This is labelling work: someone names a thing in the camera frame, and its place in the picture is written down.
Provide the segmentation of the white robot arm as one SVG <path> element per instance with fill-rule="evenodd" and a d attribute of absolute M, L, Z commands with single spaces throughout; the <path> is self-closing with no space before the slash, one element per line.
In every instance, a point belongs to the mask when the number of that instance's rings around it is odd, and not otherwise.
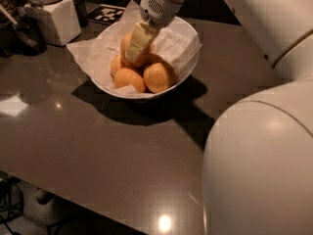
<path fill-rule="evenodd" d="M 283 83 L 212 126 L 205 235 L 313 235 L 313 0 L 224 1 Z"/>

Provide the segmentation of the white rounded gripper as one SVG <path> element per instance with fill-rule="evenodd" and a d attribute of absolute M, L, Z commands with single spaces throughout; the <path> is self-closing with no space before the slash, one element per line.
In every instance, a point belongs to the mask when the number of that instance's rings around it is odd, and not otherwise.
<path fill-rule="evenodd" d="M 157 27 L 171 24 L 181 6 L 182 0 L 141 0 L 141 18 L 145 23 L 135 24 L 125 58 L 135 63 L 157 38 Z"/>

